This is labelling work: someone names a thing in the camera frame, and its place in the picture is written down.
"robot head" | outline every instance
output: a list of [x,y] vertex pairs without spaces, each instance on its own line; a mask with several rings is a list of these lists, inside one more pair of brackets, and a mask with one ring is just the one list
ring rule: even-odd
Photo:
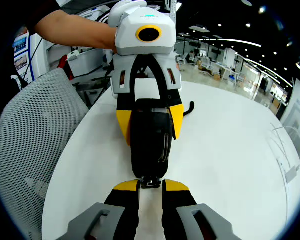
[[115,46],[121,56],[169,54],[177,41],[171,18],[147,7],[145,1],[120,1],[111,10],[108,24],[118,27]]

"yellow panel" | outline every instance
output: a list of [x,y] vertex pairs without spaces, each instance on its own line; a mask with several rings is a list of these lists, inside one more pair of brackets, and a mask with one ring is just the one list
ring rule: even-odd
[[137,191],[138,179],[131,181],[124,181],[113,188],[113,190],[121,190],[121,191]]
[[125,138],[126,144],[130,146],[130,118],[132,111],[130,110],[117,110],[116,117]]
[[180,136],[182,120],[184,119],[184,105],[179,104],[170,107],[170,112],[173,119],[175,138],[178,139]]
[[165,179],[167,191],[189,191],[189,188],[181,182]]

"human arm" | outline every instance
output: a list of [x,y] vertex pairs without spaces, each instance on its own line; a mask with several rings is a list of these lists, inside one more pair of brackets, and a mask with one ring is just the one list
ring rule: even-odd
[[116,52],[116,28],[77,15],[56,10],[41,19],[34,31],[49,42],[74,46],[111,49]]

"white table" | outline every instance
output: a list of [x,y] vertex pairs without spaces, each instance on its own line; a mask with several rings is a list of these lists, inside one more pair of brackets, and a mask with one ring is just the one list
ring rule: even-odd
[[[274,238],[300,199],[300,170],[285,184],[281,168],[288,162],[278,149],[272,112],[240,95],[191,82],[182,83],[185,110],[180,138],[172,142],[164,178],[187,185],[198,204],[205,203],[230,221],[243,240]],[[158,98],[154,79],[136,81],[137,98]],[[44,204],[42,237],[62,236],[68,223],[113,187],[135,178],[130,147],[116,119],[116,100],[109,89],[82,120],[53,173]],[[284,129],[279,130],[291,165],[297,151]],[[135,239],[165,239],[161,227],[162,188],[141,189],[139,227]]]
[[223,80],[223,79],[225,78],[226,72],[228,71],[229,74],[230,74],[230,73],[233,73],[233,74],[235,75],[234,81],[235,81],[235,82],[237,81],[237,75],[238,75],[237,72],[232,71],[230,68],[228,68],[228,67],[226,67],[226,66],[223,66],[223,65],[221,65],[221,64],[218,64],[218,63],[216,63],[216,62],[212,62],[212,64],[216,65],[219,69],[224,69],[224,74],[223,74],[221,80]]

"ceiling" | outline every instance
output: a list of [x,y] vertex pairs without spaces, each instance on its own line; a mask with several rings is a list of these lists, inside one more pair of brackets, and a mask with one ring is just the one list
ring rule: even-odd
[[[211,45],[214,43],[215,47],[220,49],[233,46],[233,49],[243,57],[246,58],[248,55],[248,58],[255,62],[262,61],[262,65],[275,71],[290,83],[292,83],[292,78],[300,80],[300,70],[296,66],[296,63],[300,62],[300,2],[297,4],[290,2],[285,5],[281,0],[250,0],[252,6],[247,6],[241,0],[177,1],[182,3],[177,12],[177,34],[189,33],[188,38],[194,40],[203,37],[215,39],[214,35],[217,35],[223,39],[259,44],[262,47],[239,42],[206,41]],[[107,4],[111,8],[116,2],[118,1],[72,0],[67,1],[62,9],[70,14],[78,14],[97,5]],[[165,10],[164,0],[148,0],[147,2],[148,5],[159,5],[161,12],[169,13]],[[259,14],[260,7],[266,7],[262,14]],[[196,31],[194,33],[189,29],[191,26],[205,27],[210,32]],[[283,88],[287,86],[284,81],[280,80],[280,82]]]
[[[243,57],[248,56],[248,59],[257,63],[262,61],[262,65],[273,70],[288,82],[292,83],[292,77],[300,80],[300,70],[296,66],[296,63],[300,62],[300,46],[297,45],[293,31],[290,31],[284,19],[279,17],[279,13],[283,12],[278,7],[280,5],[275,5],[275,10],[273,10],[271,5],[252,0],[250,1],[252,6],[243,4],[241,0],[201,2],[178,0],[178,2],[182,3],[182,6],[177,12],[177,34],[189,33],[190,39],[205,39],[205,37],[216,39],[214,35],[217,35],[223,39],[259,44],[262,47],[239,42],[203,41],[214,44],[220,49],[233,46],[233,49]],[[266,10],[259,14],[261,6],[266,6]],[[210,32],[193,32],[189,29],[191,26],[206,28]],[[279,77],[278,80],[282,82],[283,88],[287,86]]]

